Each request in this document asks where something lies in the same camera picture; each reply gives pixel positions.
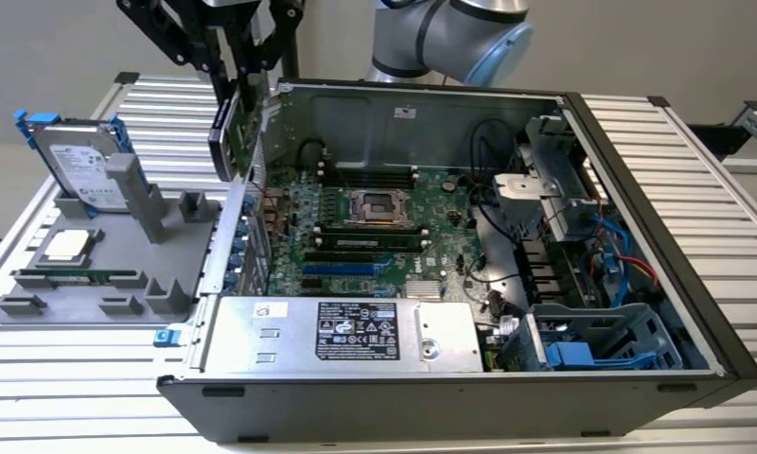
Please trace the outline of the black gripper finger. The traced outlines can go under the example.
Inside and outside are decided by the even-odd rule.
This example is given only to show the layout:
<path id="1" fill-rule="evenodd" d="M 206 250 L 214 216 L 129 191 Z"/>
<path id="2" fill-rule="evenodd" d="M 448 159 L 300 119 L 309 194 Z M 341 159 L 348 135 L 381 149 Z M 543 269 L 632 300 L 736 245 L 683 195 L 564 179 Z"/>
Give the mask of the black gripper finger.
<path id="1" fill-rule="evenodd" d="M 258 95 L 254 82 L 249 76 L 260 75 L 281 63 L 282 76 L 298 76 L 298 55 L 296 30 L 304 18 L 302 1 L 270 1 L 269 14 L 273 21 L 272 33 L 257 44 L 252 35 L 252 19 L 256 15 L 260 1 L 250 1 L 236 7 L 240 31 L 236 38 L 236 66 L 238 85 L 245 109 L 252 111 Z"/>
<path id="2" fill-rule="evenodd" d="M 172 62 L 190 64 L 208 77 L 222 105 L 225 63 L 212 8 L 202 1 L 137 0 L 118 0 L 117 8 Z"/>

